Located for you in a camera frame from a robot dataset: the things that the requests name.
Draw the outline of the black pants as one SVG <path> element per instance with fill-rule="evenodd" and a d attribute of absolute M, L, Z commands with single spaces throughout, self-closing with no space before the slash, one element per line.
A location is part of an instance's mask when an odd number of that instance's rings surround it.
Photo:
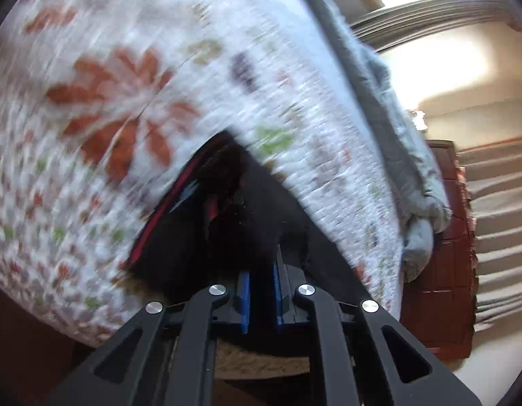
<path fill-rule="evenodd" d="M 135 240 L 128 269 L 179 301 L 240 271 L 268 291 L 277 256 L 337 301 L 368 290 L 298 200 L 227 131 L 186 163 Z"/>

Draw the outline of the red wooden headboard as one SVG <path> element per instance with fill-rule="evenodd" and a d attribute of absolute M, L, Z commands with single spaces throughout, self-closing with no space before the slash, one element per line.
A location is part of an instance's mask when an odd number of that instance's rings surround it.
<path fill-rule="evenodd" d="M 432 139 L 428 145 L 441 170 L 453 216 L 448 228 L 434 236 L 425 270 L 404 286 L 400 323 L 441 361 L 466 359 L 476 321 L 475 220 L 454 143 Z"/>

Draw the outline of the grey blue duvet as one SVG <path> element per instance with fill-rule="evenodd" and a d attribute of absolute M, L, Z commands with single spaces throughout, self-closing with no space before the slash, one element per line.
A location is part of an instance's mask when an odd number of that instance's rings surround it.
<path fill-rule="evenodd" d="M 430 262 L 433 237 L 452 219 L 441 171 L 400 105 L 381 57 L 358 40 L 333 0 L 305 2 L 320 23 L 382 154 L 403 220 L 403 279 L 412 282 Z"/>

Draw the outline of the floral quilted bedspread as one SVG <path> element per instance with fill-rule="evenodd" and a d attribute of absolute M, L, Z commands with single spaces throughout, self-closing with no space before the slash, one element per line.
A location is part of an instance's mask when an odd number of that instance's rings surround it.
<path fill-rule="evenodd" d="M 17 0 L 0 27 L 0 289 L 106 341 L 149 298 L 125 272 L 135 238 L 224 129 L 397 314 L 392 187 L 306 0 Z"/>

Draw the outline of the beige pleated curtain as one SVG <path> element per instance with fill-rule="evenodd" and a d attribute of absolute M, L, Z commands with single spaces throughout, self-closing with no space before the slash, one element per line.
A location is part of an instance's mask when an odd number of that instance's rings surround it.
<path fill-rule="evenodd" d="M 522 137 L 458 153 L 476 237 L 477 332 L 522 312 Z"/>

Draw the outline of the grey window curtain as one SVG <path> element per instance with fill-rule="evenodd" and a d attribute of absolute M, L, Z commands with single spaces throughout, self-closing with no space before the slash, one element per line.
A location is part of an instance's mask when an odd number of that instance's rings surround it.
<path fill-rule="evenodd" d="M 384 7 L 350 24 L 359 40 L 378 52 L 458 27 L 489 22 L 513 24 L 503 0 L 420 0 Z"/>

